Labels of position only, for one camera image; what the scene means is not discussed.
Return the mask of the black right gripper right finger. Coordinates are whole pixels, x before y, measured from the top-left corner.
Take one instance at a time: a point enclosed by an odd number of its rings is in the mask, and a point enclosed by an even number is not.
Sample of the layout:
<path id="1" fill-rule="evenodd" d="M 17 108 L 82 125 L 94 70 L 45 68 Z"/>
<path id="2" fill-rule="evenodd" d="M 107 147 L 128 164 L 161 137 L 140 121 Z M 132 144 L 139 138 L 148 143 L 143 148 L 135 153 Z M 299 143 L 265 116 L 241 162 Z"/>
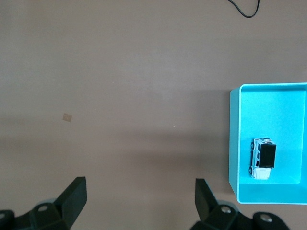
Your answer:
<path id="1" fill-rule="evenodd" d="M 205 179 L 195 180 L 195 206 L 200 220 L 193 230 L 235 230 L 238 208 L 231 202 L 217 200 Z"/>

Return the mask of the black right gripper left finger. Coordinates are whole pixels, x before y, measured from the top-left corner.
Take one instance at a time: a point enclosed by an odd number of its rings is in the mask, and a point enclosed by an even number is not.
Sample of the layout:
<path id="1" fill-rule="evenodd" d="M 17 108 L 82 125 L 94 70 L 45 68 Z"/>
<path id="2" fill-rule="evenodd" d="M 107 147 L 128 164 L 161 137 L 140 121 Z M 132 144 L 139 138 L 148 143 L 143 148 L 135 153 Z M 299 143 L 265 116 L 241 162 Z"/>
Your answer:
<path id="1" fill-rule="evenodd" d="M 76 177 L 52 203 L 30 211 L 33 230 L 69 230 L 86 204 L 86 178 Z"/>

